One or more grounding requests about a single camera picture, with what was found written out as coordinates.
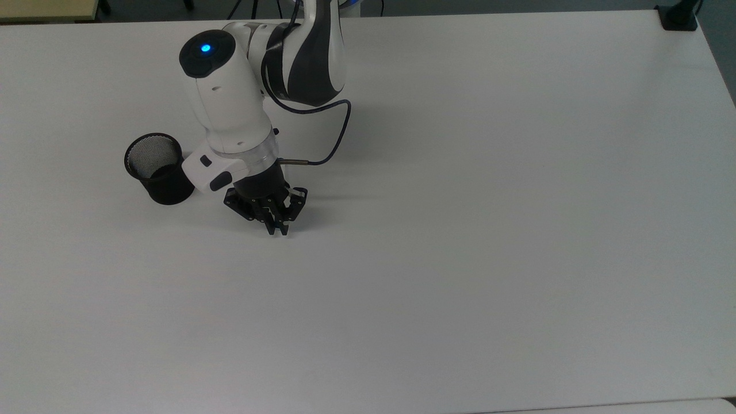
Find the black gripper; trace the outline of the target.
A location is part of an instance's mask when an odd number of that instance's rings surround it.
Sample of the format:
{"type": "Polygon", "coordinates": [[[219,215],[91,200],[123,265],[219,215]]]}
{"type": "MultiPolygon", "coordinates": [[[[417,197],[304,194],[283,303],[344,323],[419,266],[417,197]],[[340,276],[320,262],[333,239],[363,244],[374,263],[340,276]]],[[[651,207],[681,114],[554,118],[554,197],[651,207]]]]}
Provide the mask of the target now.
{"type": "Polygon", "coordinates": [[[246,220],[264,223],[269,235],[281,231],[286,236],[291,222],[306,204],[308,189],[292,187],[283,167],[274,163],[265,172],[243,178],[225,194],[224,205],[246,220]]]}

